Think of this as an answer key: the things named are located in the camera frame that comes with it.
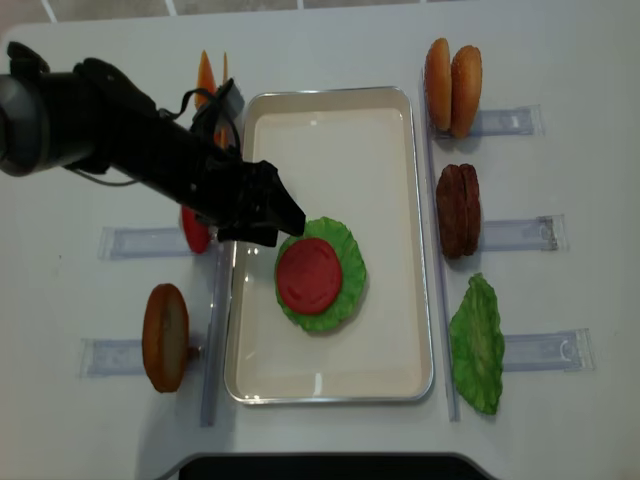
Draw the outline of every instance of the black object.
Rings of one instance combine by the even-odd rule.
[[[376,478],[419,480],[488,480],[466,460],[430,455],[237,455],[192,460],[180,480],[209,480],[221,472],[239,478]]]
[[[275,246],[278,231],[302,235],[305,215],[278,170],[244,162],[233,120],[244,102],[233,79],[215,95],[187,92],[178,114],[156,105],[117,68],[95,58],[73,72],[50,73],[28,47],[7,48],[11,74],[0,75],[0,170],[24,176],[56,166],[88,174],[109,167],[194,210],[218,227],[218,240]],[[191,95],[207,97],[190,130],[174,120]],[[227,123],[235,145],[213,141]]]

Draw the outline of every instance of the white table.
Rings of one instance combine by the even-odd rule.
[[[146,297],[157,283],[176,283],[195,323],[206,323],[206,259],[194,266],[192,259],[96,258],[103,226],[173,225],[177,207],[142,186],[113,191],[61,169],[26,179],[0,176],[0,477],[152,478],[202,454],[408,451],[456,452],[499,478],[636,478],[637,5],[455,2],[31,25],[9,32],[5,41],[28,44],[54,71],[87,56],[110,61],[159,106],[174,110],[195,83],[203,48],[218,75],[223,50],[229,53],[230,71],[247,98],[263,91],[396,85],[414,104],[423,178],[418,79],[424,55],[442,35],[454,50],[479,46],[482,105],[540,103],[547,127],[539,168],[514,158],[523,168],[520,178],[530,177],[543,191],[528,189],[527,200],[506,187],[501,195],[511,195],[502,199],[483,190],[485,215],[488,205],[493,218],[516,210],[565,213],[571,242],[569,252],[541,260],[550,270],[540,271],[551,275],[536,273],[531,281],[544,304],[523,315],[510,310],[508,321],[503,312],[504,330],[589,327],[597,369],[505,374],[494,420],[461,402],[461,421],[450,423],[440,329],[433,321],[436,378],[417,404],[245,408],[220,386],[216,424],[202,429],[197,375],[175,396],[157,395],[143,377],[77,376],[81,338],[139,337]],[[515,188],[522,190],[523,182]],[[427,267],[436,319],[434,270]],[[498,293],[523,302],[536,295],[506,282]]]

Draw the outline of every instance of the burger patty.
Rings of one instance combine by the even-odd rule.
[[[448,165],[442,171],[436,187],[436,205],[442,254],[459,258],[467,245],[467,205],[464,178],[457,165]]]
[[[442,254],[450,259],[473,255],[482,223],[475,168],[468,164],[445,167],[436,187],[436,205]]]

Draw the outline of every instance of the green lettuce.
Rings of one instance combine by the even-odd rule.
[[[449,325],[453,380],[473,408],[495,415],[502,394],[504,336],[500,331],[498,298],[481,273],[469,288]]]
[[[358,306],[367,279],[367,269],[351,231],[344,223],[328,217],[308,221],[301,237],[287,238],[278,252],[276,267],[285,250],[303,238],[322,238],[331,244],[342,267],[342,288],[333,303],[317,315],[303,315],[287,307],[278,292],[277,282],[276,298],[285,315],[307,332],[331,330],[351,316]]]

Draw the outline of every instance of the white tray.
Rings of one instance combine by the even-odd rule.
[[[424,395],[433,359],[406,95],[385,87],[258,96],[245,119],[244,155],[278,167],[308,220],[344,222],[368,279],[353,318],[334,332],[308,334],[276,301],[278,248],[238,243],[225,361],[229,393],[254,404]]]

